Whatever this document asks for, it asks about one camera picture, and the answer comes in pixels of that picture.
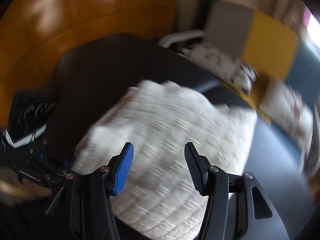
wooden surface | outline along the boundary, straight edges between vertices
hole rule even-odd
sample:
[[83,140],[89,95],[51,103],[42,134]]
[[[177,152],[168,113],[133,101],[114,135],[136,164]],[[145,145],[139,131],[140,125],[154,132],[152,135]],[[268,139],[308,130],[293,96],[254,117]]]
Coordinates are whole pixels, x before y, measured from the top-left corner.
[[125,32],[159,38],[174,31],[177,0],[14,0],[0,21],[0,126],[16,90],[49,83],[62,54]]

